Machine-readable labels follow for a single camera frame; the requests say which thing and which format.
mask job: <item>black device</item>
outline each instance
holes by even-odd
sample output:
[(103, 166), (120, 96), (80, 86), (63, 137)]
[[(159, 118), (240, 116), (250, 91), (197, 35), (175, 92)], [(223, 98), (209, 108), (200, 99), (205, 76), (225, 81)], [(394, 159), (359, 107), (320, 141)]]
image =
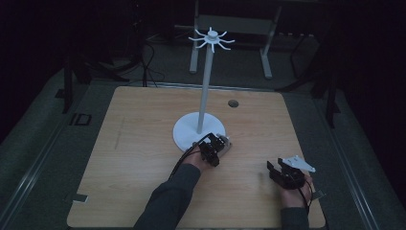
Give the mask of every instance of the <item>black device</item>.
[[(200, 151), (193, 151), (194, 148), (199, 146)], [(212, 133), (205, 135), (198, 142), (194, 142), (190, 148), (188, 148), (183, 155), (180, 157), (179, 161), (175, 165), (172, 173), (169, 176), (169, 179), (176, 173), (180, 164), (185, 160), (189, 155), (199, 153), (204, 161), (207, 161), (211, 166), (216, 167), (219, 164), (219, 157), (223, 155), (231, 146), (229, 139), (226, 136), (217, 134), (215, 136)]]
[(277, 171), (269, 162), (266, 162), (266, 168), (269, 170), (269, 177), (286, 190), (300, 189), (305, 184), (305, 175), (299, 170), (292, 168), (278, 158), (278, 164), (281, 165), (281, 171)]

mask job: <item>circular hole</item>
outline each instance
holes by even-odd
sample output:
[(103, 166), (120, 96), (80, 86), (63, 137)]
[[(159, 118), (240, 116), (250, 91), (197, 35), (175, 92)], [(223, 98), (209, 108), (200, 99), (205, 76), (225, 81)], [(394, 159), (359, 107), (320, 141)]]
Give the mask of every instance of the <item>circular hole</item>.
[(228, 102), (228, 105), (229, 105), (230, 107), (238, 107), (238, 102), (237, 102), (236, 100), (230, 100), (230, 101)]

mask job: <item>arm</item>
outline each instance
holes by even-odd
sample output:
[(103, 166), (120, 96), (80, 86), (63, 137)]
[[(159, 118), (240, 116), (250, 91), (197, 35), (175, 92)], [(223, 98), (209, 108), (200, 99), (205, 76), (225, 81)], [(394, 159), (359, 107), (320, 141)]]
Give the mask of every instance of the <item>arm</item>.
[(192, 200), (192, 191), (200, 174), (210, 166), (200, 152), (188, 156), (171, 180), (155, 189), (146, 209), (134, 225), (137, 230), (173, 230)]
[[(306, 181), (301, 188), (306, 201), (308, 202), (311, 198), (311, 192), (309, 189), (309, 184), (312, 183), (312, 178), (310, 176), (305, 176)], [(302, 196), (297, 190), (285, 190), (279, 187), (282, 199), (282, 209), (281, 209), (281, 223), (283, 230), (307, 230), (308, 218), (307, 211), (305, 209), (305, 204)]]

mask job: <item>white mug tree stand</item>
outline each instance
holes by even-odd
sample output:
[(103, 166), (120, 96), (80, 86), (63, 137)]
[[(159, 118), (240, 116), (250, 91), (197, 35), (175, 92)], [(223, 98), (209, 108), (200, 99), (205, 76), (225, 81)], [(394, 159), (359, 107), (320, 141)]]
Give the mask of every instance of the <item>white mug tree stand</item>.
[(182, 151), (191, 147), (193, 142), (197, 142), (203, 138), (206, 134), (212, 132), (213, 134), (221, 134), (226, 136), (226, 130), (224, 125), (214, 115), (206, 113), (206, 103), (209, 91), (210, 76), (212, 72), (214, 46), (219, 45), (224, 50), (230, 50), (230, 48), (224, 47), (220, 42), (232, 43), (234, 40), (220, 39), (227, 32), (222, 35), (218, 35), (218, 32), (209, 29), (207, 34), (202, 34), (198, 30), (195, 30), (198, 35), (203, 37), (191, 38), (193, 41), (204, 41), (197, 49), (207, 45), (206, 62), (203, 74), (202, 96), (200, 100), (199, 112), (193, 112), (181, 117), (173, 127), (173, 140)]

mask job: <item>table surface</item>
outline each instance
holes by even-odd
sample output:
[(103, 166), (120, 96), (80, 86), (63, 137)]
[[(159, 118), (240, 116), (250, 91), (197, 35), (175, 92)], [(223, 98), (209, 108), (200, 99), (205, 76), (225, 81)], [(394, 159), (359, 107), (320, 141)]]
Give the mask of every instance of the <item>table surface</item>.
[[(200, 97), (199, 89), (118, 87), (79, 185), (78, 194), (88, 200), (73, 203), (69, 226), (133, 226), (183, 153), (173, 141), (173, 126), (198, 111)], [(228, 106), (230, 100), (239, 106)], [(178, 227), (280, 226), (280, 197), (266, 161), (303, 157), (282, 95), (210, 90), (206, 112), (223, 123), (233, 146), (202, 174)], [(325, 225), (318, 200), (309, 222)]]

